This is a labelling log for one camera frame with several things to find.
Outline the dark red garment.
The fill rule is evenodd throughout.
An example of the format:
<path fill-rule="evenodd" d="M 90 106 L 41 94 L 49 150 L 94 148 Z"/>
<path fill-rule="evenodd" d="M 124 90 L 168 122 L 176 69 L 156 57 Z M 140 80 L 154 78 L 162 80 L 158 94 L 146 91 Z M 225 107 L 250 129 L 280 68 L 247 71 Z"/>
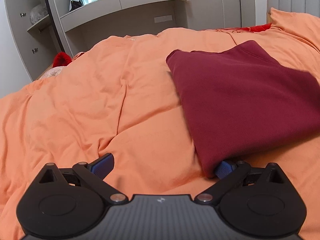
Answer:
<path fill-rule="evenodd" d="M 166 62 L 208 178 L 225 159 L 319 132 L 317 80 L 253 40 L 220 53 L 175 50 Z"/>

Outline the orange duvet cover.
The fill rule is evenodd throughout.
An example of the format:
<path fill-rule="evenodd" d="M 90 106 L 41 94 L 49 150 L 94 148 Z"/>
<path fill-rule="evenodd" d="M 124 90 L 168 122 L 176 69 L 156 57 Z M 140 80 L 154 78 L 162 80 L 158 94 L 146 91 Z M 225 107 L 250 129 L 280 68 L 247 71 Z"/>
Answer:
<path fill-rule="evenodd" d="M 281 65 L 319 77 L 319 18 L 271 11 L 270 29 L 109 37 L 58 76 L 1 99 L 1 239 L 24 233 L 16 207 L 46 163 L 71 167 L 115 157 L 106 181 L 128 196 L 210 187 L 166 64 L 174 50 L 221 52 L 253 40 Z"/>

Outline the floral patterned pillow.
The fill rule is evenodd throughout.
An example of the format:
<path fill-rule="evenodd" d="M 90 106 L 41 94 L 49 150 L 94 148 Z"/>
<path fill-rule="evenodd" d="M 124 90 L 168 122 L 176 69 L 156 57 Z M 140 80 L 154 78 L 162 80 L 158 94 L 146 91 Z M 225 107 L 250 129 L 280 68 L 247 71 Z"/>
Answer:
<path fill-rule="evenodd" d="M 40 79 L 45 79 L 45 78 L 48 78 L 48 77 L 52 77 L 52 76 L 57 76 L 59 75 L 62 70 L 64 69 L 64 66 L 58 66 L 58 67 L 53 67 L 53 68 L 50 68 L 48 70 L 46 70 L 40 77 L 39 77 L 39 80 Z"/>

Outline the red plush item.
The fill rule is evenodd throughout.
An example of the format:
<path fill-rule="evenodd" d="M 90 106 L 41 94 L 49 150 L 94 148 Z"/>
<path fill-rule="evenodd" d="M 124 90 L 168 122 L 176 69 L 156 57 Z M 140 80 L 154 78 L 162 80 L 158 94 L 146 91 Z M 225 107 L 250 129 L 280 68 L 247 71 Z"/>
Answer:
<path fill-rule="evenodd" d="M 72 58 L 65 52 L 59 52 L 53 60 L 53 68 L 65 67 L 72 62 Z"/>

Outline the grey built-in desk shelf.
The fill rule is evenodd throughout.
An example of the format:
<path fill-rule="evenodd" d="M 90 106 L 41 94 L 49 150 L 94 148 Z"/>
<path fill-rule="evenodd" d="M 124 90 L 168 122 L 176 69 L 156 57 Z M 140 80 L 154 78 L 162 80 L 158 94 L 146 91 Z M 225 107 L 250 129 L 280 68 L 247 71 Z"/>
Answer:
<path fill-rule="evenodd" d="M 155 23 L 158 16 L 172 21 Z M 71 53 L 92 48 L 109 36 L 157 34 L 164 29 L 225 26 L 222 0 L 99 0 L 61 17 Z"/>

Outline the red bed sheet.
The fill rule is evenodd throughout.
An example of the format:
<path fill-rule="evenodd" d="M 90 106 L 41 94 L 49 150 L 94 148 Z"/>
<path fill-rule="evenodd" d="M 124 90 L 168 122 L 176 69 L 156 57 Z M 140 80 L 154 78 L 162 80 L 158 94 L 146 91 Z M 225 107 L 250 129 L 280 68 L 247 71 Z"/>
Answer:
<path fill-rule="evenodd" d="M 255 25 L 252 27 L 241 27 L 241 28 L 236 28 L 237 31 L 246 31 L 246 32 L 250 32 L 250 33 L 258 33 L 261 31 L 266 31 L 268 29 L 270 29 L 271 27 L 271 23 L 268 24 L 263 24 L 263 25 Z"/>

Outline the clear plastic bag on shelf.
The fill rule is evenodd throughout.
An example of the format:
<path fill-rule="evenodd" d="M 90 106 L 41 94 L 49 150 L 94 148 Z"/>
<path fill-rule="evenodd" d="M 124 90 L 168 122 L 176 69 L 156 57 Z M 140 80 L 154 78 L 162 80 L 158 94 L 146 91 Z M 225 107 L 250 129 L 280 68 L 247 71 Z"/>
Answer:
<path fill-rule="evenodd" d="M 46 17 L 48 15 L 48 9 L 45 4 L 39 4 L 35 7 L 30 12 L 30 22 L 31 24 L 35 24 L 39 22 L 41 19 Z"/>

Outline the black bag on sill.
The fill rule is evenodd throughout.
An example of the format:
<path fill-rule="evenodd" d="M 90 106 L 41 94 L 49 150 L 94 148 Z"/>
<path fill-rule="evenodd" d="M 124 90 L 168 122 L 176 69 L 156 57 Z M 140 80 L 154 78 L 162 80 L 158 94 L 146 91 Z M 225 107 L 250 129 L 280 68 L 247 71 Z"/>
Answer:
<path fill-rule="evenodd" d="M 73 11 L 73 10 L 76 10 L 76 9 L 82 7 L 82 6 L 83 6 L 83 3 L 81 0 L 79 0 L 79 1 L 71 0 L 69 10 Z"/>

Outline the grey wardrobe cabinet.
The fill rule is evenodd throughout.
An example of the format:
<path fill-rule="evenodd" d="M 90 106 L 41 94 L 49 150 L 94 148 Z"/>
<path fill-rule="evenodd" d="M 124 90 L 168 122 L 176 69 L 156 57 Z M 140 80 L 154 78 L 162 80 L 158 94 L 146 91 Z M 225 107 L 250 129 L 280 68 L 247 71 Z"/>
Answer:
<path fill-rule="evenodd" d="M 71 55 L 60 17 L 69 12 L 70 0 L 4 0 L 9 26 L 24 66 L 36 80 L 61 51 Z M 33 7 L 45 4 L 48 15 L 30 22 Z"/>

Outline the white wall socket plate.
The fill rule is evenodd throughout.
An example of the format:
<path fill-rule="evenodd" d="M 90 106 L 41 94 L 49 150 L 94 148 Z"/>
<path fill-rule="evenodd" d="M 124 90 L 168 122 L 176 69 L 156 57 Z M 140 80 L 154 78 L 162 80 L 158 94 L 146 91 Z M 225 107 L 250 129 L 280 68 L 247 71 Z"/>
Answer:
<path fill-rule="evenodd" d="M 169 22 L 169 21 L 172 21 L 171 15 L 158 16 L 154 18 L 155 23 L 162 23 L 162 22 Z"/>

